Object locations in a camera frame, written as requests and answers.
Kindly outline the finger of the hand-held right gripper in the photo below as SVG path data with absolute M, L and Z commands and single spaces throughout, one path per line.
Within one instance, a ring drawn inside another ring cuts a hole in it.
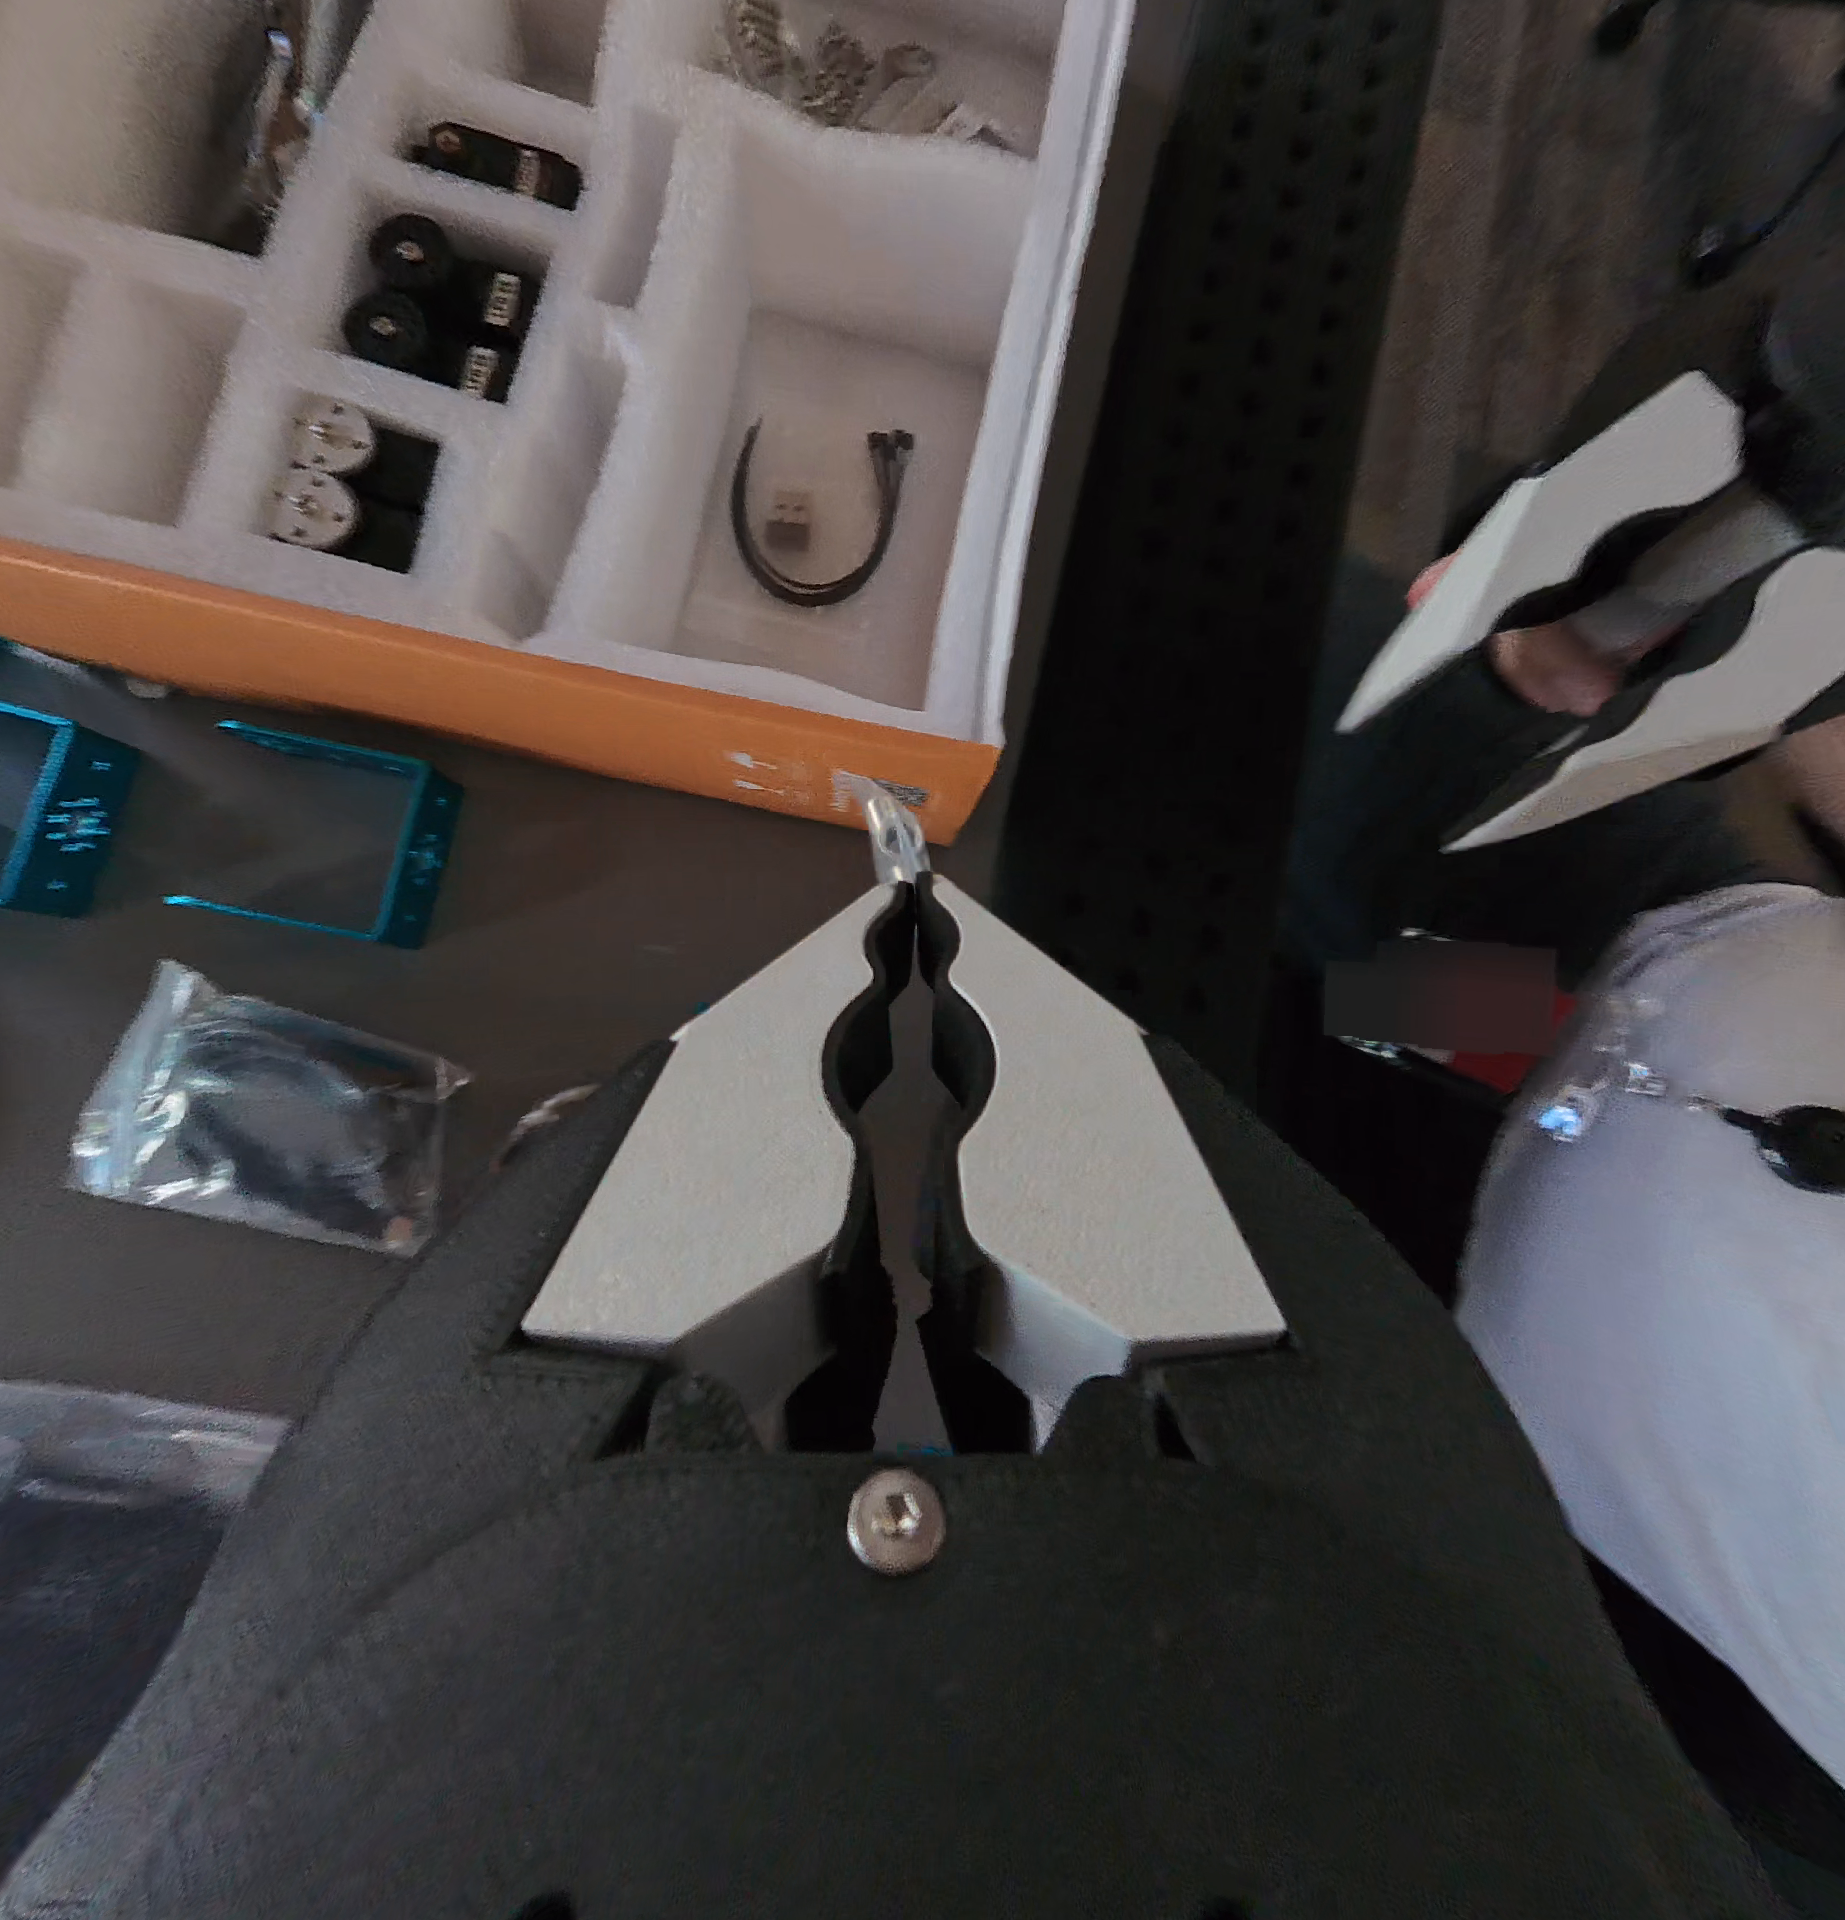
M 1766 749 L 1845 692 L 1845 548 L 1803 548 L 1727 587 L 1589 721 L 1457 821 L 1445 851 L 1555 830 Z
M 1519 478 L 1449 557 L 1348 696 L 1359 733 L 1487 636 L 1607 596 L 1646 544 L 1744 476 L 1744 410 L 1703 371 Z

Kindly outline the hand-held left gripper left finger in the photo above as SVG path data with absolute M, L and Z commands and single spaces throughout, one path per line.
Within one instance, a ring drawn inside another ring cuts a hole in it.
M 876 1197 L 862 1110 L 912 951 L 912 885 L 873 885 L 670 1036 L 526 1341 L 728 1388 L 800 1388 L 842 1353 Z

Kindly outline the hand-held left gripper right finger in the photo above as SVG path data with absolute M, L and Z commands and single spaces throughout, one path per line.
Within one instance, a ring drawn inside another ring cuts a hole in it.
M 1281 1345 L 1287 1315 L 1150 1035 L 951 881 L 918 884 L 947 1336 L 1014 1388 Z

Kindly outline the small clear plastic bag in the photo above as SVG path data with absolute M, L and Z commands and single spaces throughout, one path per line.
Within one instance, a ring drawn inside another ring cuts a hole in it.
M 862 808 L 876 881 L 914 885 L 930 875 L 925 830 L 914 810 L 881 780 L 849 773 L 844 783 Z
M 286 188 L 310 146 L 331 94 L 334 24 L 324 2 L 264 2 L 254 54 L 241 58 L 215 118 L 215 154 L 234 178 L 215 190 L 204 238 L 261 253 Z

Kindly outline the person's right forearm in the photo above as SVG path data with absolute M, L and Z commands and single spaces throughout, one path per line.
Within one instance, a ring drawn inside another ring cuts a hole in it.
M 1845 895 L 1845 730 L 1818 727 L 1782 740 L 1759 763 L 1789 839 Z

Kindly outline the person's right hand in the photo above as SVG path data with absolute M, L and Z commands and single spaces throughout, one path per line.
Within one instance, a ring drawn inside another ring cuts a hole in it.
M 1485 657 L 1509 696 L 1538 713 L 1593 717 L 1622 689 L 1626 666 L 1566 622 L 1489 635 Z

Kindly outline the plastic-wrapped round disc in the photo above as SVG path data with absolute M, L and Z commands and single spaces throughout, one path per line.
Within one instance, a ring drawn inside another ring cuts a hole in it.
M 563 1086 L 563 1089 L 547 1092 L 540 1100 L 533 1100 L 526 1110 L 526 1114 L 519 1114 L 514 1121 L 514 1125 L 507 1132 L 507 1138 L 496 1148 L 490 1166 L 493 1169 L 510 1166 L 526 1148 L 528 1141 L 559 1125 L 564 1118 L 574 1114 L 575 1106 L 595 1099 L 601 1089 L 603 1089 L 603 1085 L 589 1078 L 589 1082 Z

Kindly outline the black perforated panel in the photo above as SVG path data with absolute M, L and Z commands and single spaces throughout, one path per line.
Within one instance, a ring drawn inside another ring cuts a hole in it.
M 1248 1085 L 1439 2 L 1200 2 L 996 906 Z

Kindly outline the large clear bag black item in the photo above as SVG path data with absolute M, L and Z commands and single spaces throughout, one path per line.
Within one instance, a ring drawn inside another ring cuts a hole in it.
M 0 1879 L 143 1693 L 289 1427 L 0 1380 Z

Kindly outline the black servo with silver horn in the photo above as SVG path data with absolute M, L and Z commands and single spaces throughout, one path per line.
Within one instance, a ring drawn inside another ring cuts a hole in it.
M 264 534 L 307 552 L 409 573 L 422 516 L 402 506 L 382 506 L 334 473 L 293 464 L 271 485 Z
M 440 443 L 385 425 L 341 397 L 303 397 L 290 418 L 293 466 L 343 481 L 359 497 L 422 512 Z

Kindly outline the bag of silver metal parts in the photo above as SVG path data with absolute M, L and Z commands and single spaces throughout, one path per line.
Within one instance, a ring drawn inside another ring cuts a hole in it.
M 914 40 L 865 40 L 835 14 L 782 2 L 719 2 L 710 66 L 819 129 L 929 137 L 1035 157 L 1041 132 L 993 88 L 971 88 L 968 58 Z

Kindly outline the small black servo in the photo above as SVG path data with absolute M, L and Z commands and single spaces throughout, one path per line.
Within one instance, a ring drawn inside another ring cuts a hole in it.
M 559 150 L 469 125 L 436 121 L 409 146 L 409 160 L 440 175 L 468 178 L 522 200 L 574 210 L 584 175 Z

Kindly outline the blue metal U bracket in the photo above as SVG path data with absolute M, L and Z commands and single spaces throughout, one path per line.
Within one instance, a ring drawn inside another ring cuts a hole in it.
M 296 928 L 346 942 L 385 948 L 422 948 L 434 923 L 440 884 L 448 871 L 464 791 L 420 758 L 373 752 L 327 738 L 264 730 L 244 721 L 222 721 L 226 733 L 258 752 L 283 755 L 299 763 L 353 770 L 398 793 L 398 835 L 373 910 L 353 923 L 286 916 L 247 902 L 204 899 L 197 895 L 169 895 L 166 906 L 209 910 L 258 924 Z

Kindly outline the blue double metal bracket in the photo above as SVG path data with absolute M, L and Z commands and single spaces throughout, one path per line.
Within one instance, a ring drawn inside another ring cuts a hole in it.
M 136 769 L 118 738 L 0 702 L 0 910 L 90 910 Z

